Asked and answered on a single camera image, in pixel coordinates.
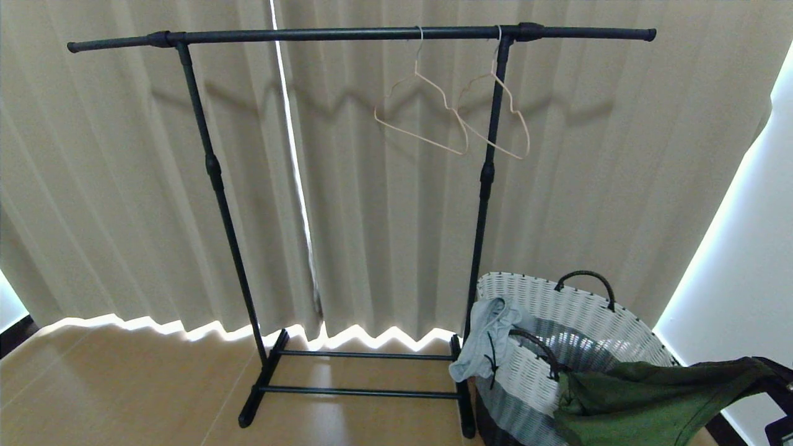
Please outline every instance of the laundry basket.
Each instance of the laundry basket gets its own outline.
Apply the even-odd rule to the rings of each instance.
[[[565,286],[576,275],[599,279],[608,298]],[[479,299],[503,298],[523,319],[510,331],[505,363],[492,379],[477,377],[477,424],[488,446],[558,446],[554,429],[558,372],[607,371],[618,362],[679,365],[638,317],[617,304],[611,285],[592,271],[558,283],[492,272],[477,285]]]

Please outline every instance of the dark green garment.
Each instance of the dark green garment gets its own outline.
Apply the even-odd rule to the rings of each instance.
[[[721,409],[774,372],[754,358],[657,367],[621,363],[559,380],[559,434],[571,446],[686,446]]]

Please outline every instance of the beige hanger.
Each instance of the beige hanger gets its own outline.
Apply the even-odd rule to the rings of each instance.
[[[498,41],[499,41],[499,44],[500,44],[501,43],[501,25],[498,25]],[[490,141],[486,136],[483,136],[481,133],[479,133],[468,122],[463,121],[462,123],[463,123],[463,125],[465,125],[469,129],[471,129],[471,131],[476,136],[478,136],[481,139],[487,141],[488,144],[492,145],[494,148],[497,148],[497,149],[501,150],[502,152],[506,153],[507,155],[511,156],[512,158],[515,158],[517,160],[523,160],[527,156],[529,156],[529,150],[531,149],[531,138],[529,137],[529,126],[526,125],[526,120],[523,119],[523,113],[520,113],[520,110],[515,110],[515,100],[512,97],[512,92],[507,88],[506,85],[504,85],[504,82],[502,82],[501,79],[498,79],[498,76],[496,76],[496,55],[498,54],[498,46],[499,45],[496,46],[496,52],[493,53],[493,62],[491,64],[491,66],[490,66],[490,72],[488,74],[486,74],[486,75],[481,75],[479,77],[476,77],[476,78],[472,79],[471,82],[469,82],[468,85],[466,85],[465,88],[463,88],[462,91],[460,91],[460,95],[457,98],[457,104],[460,104],[460,99],[462,99],[462,96],[466,93],[466,91],[468,91],[470,89],[471,85],[473,83],[475,83],[477,80],[483,79],[483,78],[487,78],[487,77],[494,78],[496,80],[496,82],[498,82],[499,85],[501,85],[501,87],[504,89],[504,93],[506,93],[507,97],[509,98],[509,111],[510,111],[510,113],[518,115],[518,118],[520,118],[520,123],[523,125],[523,131],[526,133],[526,153],[523,156],[518,156],[515,153],[512,153],[512,152],[508,151],[507,149],[502,148],[498,144],[493,143],[492,141]]]
[[[425,83],[430,84],[437,91],[440,92],[440,94],[443,96],[443,107],[446,110],[449,110],[450,112],[454,113],[454,116],[457,118],[457,121],[460,124],[460,129],[462,129],[462,133],[463,133],[463,135],[465,135],[465,151],[458,152],[458,151],[454,150],[451,147],[448,147],[448,146],[445,146],[443,144],[437,143],[437,142],[435,142],[433,140],[428,140],[427,138],[425,138],[423,136],[416,135],[415,133],[409,132],[407,130],[400,129],[400,128],[394,126],[394,125],[390,125],[388,122],[385,122],[382,119],[380,119],[379,117],[377,117],[377,105],[374,106],[374,120],[379,122],[379,123],[381,123],[381,124],[383,124],[384,126],[390,128],[390,129],[396,130],[397,132],[402,132],[402,133],[404,133],[406,135],[413,136],[415,138],[418,138],[418,139],[420,139],[420,140],[422,140],[424,142],[427,142],[429,144],[432,144],[434,146],[437,146],[437,147],[440,147],[440,148],[444,148],[444,149],[448,150],[449,152],[454,153],[455,155],[465,155],[468,152],[468,147],[469,147],[468,131],[465,130],[465,122],[462,120],[462,118],[460,117],[460,114],[457,112],[457,110],[455,108],[449,107],[449,102],[446,100],[446,93],[443,92],[443,89],[441,87],[438,87],[430,79],[427,79],[421,73],[419,73],[419,54],[421,53],[421,47],[424,45],[424,30],[421,29],[420,26],[418,27],[418,29],[419,29],[419,32],[421,33],[421,43],[419,44],[419,51],[416,52],[416,63],[413,65],[413,75],[408,76],[406,78],[402,78],[399,81],[397,81],[395,84],[393,84],[391,86],[391,89],[389,90],[389,93],[386,96],[384,96],[377,105],[380,105],[380,104],[384,103],[386,99],[390,98],[392,96],[393,92],[394,92],[394,89],[397,88],[397,86],[399,84],[401,84],[403,82],[406,82],[406,81],[408,81],[410,79],[414,79],[414,78],[419,78],[419,79],[423,80]]]

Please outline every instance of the tile floor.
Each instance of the tile floor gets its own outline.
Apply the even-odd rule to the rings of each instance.
[[[290,348],[303,348],[293,338]],[[357,340],[341,347],[369,351]],[[446,354],[445,341],[424,352]],[[381,351],[406,352],[398,341]],[[273,383],[448,390],[447,363],[285,357]],[[251,337],[199,340],[152,328],[43,330],[0,362],[3,445],[482,445],[456,402],[267,394],[253,424],[237,415],[259,373]],[[701,432],[692,444],[715,445]]]

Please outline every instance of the curtain fold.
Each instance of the curtain fold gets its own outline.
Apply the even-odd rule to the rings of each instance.
[[[496,153],[481,273],[606,275],[649,324],[660,316],[745,150],[791,42],[791,8],[716,2],[276,2],[282,28],[544,25],[658,28],[653,43],[538,40],[511,48],[506,84],[527,118],[527,160]],[[459,331],[484,141],[455,156],[385,129],[376,103],[419,44],[282,44],[316,274],[329,334],[392,325]],[[425,41],[420,70],[487,133],[496,42]],[[407,81],[385,103],[401,128],[464,147],[442,98]],[[501,110],[498,143],[525,147]],[[586,279],[577,285],[603,292]]]
[[[271,27],[250,2],[4,2],[2,268],[39,324],[248,324],[176,51],[69,40]],[[265,333],[318,333],[272,44],[193,62]]]

